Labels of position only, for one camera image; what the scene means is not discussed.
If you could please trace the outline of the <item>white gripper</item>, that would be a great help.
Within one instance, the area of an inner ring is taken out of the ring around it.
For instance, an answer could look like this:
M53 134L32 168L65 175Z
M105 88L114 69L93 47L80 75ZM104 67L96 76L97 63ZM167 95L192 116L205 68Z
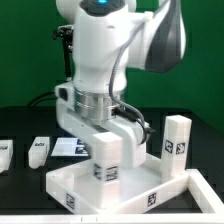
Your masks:
M98 165L132 169L146 159L144 131L137 121L115 116L95 125L80 117L61 98L56 101L56 118L63 130L80 138L90 148L91 159Z

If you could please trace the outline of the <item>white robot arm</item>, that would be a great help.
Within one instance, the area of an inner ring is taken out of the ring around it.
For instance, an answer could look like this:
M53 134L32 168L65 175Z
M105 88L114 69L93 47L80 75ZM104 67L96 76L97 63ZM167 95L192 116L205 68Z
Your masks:
M56 0L73 32L75 75L56 88L57 120L87 144L95 134L113 137L95 149L96 162L122 168L146 157L148 124L121 101L128 67L165 73L183 58L186 35L181 0L159 0L154 12L138 13L136 0Z

